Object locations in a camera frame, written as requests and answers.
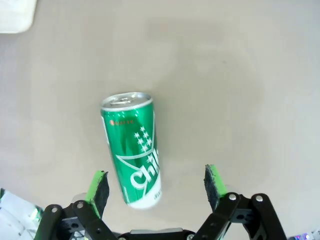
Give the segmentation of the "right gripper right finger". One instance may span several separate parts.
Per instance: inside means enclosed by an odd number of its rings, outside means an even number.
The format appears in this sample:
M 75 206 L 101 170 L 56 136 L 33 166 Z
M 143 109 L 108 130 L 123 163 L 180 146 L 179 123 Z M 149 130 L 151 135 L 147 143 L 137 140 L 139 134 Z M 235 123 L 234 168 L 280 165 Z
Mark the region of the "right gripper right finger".
M 247 198 L 228 192 L 215 165 L 206 165 L 204 187 L 212 213 L 194 234 L 196 240 L 222 240 L 231 224 L 241 224 L 250 240 L 285 240 L 286 234 L 264 193 Z

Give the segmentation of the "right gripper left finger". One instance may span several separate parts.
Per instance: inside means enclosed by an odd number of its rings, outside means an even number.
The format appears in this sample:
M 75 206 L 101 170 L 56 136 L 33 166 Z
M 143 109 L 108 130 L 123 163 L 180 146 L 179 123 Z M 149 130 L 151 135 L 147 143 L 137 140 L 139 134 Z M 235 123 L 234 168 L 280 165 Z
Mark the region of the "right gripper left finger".
M 37 229 L 38 240 L 71 240 L 76 232 L 84 231 L 89 240 L 116 240 L 117 236 L 102 220 L 110 193 L 108 173 L 98 170 L 84 199 L 63 208 L 48 205 Z

